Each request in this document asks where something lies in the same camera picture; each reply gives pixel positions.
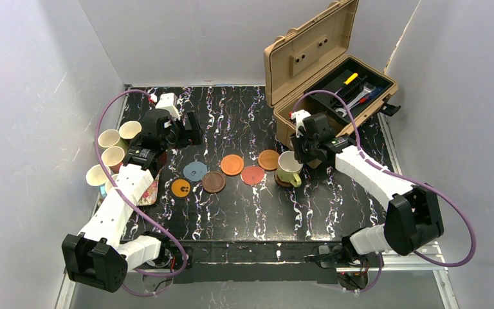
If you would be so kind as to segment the olive mug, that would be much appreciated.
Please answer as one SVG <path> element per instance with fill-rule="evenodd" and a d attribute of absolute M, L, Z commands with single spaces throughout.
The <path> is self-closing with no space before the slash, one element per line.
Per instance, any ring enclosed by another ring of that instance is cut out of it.
<path fill-rule="evenodd" d="M 138 121 L 128 121 L 122 124 L 119 129 L 119 135 L 123 140 L 132 140 L 142 131 L 142 125 Z"/>

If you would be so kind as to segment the blue grey coaster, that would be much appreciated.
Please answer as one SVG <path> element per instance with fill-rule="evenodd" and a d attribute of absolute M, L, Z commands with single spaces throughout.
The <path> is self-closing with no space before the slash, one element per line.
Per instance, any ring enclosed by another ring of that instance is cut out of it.
<path fill-rule="evenodd" d="M 183 168 L 184 177 L 191 182 L 199 182 L 208 172 L 208 167 L 200 161 L 194 161 Z"/>

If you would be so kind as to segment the yellow mug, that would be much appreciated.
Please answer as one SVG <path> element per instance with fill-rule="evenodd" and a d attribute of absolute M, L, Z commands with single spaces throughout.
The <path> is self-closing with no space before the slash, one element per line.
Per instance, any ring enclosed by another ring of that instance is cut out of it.
<path fill-rule="evenodd" d="M 293 151 L 285 151 L 278 157 L 277 177 L 283 182 L 294 187 L 300 187 L 302 180 L 300 173 L 303 164 L 298 162 Z"/>

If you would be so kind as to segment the orange wooden coaster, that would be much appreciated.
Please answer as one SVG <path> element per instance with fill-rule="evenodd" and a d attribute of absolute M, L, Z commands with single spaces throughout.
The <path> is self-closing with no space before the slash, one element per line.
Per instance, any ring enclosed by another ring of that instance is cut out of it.
<path fill-rule="evenodd" d="M 237 154 L 226 155 L 221 160 L 221 170 L 225 175 L 236 176 L 244 169 L 244 160 Z"/>

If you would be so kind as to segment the dark brown coaster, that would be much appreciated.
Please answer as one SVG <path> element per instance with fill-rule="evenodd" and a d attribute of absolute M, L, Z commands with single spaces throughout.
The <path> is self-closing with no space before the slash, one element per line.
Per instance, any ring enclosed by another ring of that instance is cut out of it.
<path fill-rule="evenodd" d="M 207 172 L 201 180 L 204 191 L 219 193 L 226 186 L 226 176 L 219 171 Z"/>

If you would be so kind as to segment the light wooden coaster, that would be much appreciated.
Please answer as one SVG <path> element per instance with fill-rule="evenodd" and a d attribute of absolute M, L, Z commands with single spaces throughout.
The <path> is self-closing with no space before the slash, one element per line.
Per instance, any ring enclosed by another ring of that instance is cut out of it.
<path fill-rule="evenodd" d="M 274 171 L 279 166 L 279 154 L 272 149 L 267 149 L 260 152 L 257 161 L 265 171 Z"/>

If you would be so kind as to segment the orange smiley coaster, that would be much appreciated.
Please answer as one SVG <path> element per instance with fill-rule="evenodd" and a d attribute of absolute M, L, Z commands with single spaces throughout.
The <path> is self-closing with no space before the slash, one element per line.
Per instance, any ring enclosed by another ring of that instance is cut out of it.
<path fill-rule="evenodd" d="M 171 183 L 170 189 L 173 196 L 185 198 L 191 192 L 191 184 L 185 179 L 177 178 Z"/>

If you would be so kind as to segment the dark walnut coaster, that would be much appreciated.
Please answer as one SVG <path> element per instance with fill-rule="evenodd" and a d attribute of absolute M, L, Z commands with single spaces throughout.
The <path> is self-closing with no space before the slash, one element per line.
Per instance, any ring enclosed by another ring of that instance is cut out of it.
<path fill-rule="evenodd" d="M 288 183 L 288 182 L 283 182 L 283 181 L 279 178 L 277 171 L 275 171 L 275 172 L 274 172 L 274 180 L 275 180 L 275 182 L 276 182 L 278 185 L 280 185 L 280 186 L 282 186 L 282 187 L 292 187 L 292 186 L 293 186 L 291 183 Z"/>

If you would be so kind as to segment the red coaster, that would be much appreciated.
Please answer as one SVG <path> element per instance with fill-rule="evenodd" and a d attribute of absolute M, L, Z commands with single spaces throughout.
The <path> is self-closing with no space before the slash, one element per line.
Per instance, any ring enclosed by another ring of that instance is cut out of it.
<path fill-rule="evenodd" d="M 255 165 L 247 166 L 241 172 L 241 179 L 247 185 L 257 185 L 264 177 L 265 170 Z"/>

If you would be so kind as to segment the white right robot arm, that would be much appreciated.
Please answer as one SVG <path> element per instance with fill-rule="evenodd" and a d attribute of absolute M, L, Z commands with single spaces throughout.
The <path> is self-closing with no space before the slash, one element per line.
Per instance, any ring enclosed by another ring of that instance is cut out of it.
<path fill-rule="evenodd" d="M 336 136 L 323 113 L 301 109 L 289 114 L 295 158 L 332 165 L 361 185 L 384 208 L 385 222 L 362 228 L 342 239 L 342 256 L 356 258 L 390 250 L 406 256 L 444 233 L 437 195 L 389 170 L 360 151 L 348 135 Z"/>

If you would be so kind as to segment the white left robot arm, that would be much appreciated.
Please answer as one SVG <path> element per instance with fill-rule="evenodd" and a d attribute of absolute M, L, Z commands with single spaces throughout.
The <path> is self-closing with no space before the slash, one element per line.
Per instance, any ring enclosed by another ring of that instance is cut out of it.
<path fill-rule="evenodd" d="M 167 152 L 199 145 L 202 139 L 203 130 L 193 111 L 185 119 L 161 108 L 145 114 L 142 130 L 131 140 L 122 161 L 117 186 L 81 231 L 68 234 L 62 242 L 70 280 L 115 292 L 128 271 L 159 258 L 163 236 L 145 232 L 121 243 L 122 233 L 143 193 L 166 164 Z"/>

